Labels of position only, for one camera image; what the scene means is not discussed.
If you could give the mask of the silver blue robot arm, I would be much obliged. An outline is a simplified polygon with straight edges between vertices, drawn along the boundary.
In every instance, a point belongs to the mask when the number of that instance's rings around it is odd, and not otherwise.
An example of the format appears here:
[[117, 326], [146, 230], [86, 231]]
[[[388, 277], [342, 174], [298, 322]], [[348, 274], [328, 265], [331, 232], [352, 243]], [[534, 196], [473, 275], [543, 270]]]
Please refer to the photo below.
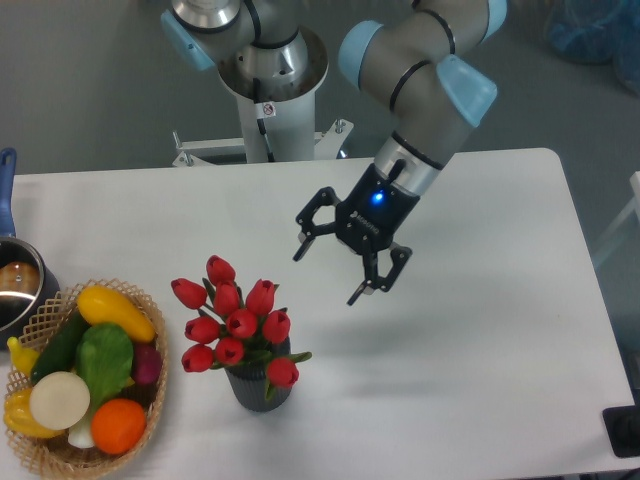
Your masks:
[[[398, 120], [352, 191], [319, 190], [297, 215], [300, 242], [334, 235], [363, 262], [359, 294], [388, 291], [411, 256], [398, 228], [497, 95], [462, 58], [502, 25], [503, 1], [415, 1], [387, 27], [355, 25], [338, 53], [351, 85]], [[161, 15], [167, 39], [194, 69], [215, 69], [235, 96], [250, 163], [310, 160], [315, 93], [328, 71], [319, 37], [294, 1], [175, 1]]]

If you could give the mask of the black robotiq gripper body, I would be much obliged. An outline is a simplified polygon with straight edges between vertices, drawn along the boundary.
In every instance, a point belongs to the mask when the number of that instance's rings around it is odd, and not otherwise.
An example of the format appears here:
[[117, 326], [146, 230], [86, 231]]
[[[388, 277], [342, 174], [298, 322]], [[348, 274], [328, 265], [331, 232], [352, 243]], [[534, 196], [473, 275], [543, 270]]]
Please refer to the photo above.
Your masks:
[[336, 237], [356, 254], [363, 255], [363, 239], [369, 250], [387, 249], [400, 225], [420, 197], [406, 193], [396, 183], [406, 166], [398, 162], [385, 176], [370, 164], [349, 195], [336, 206]]

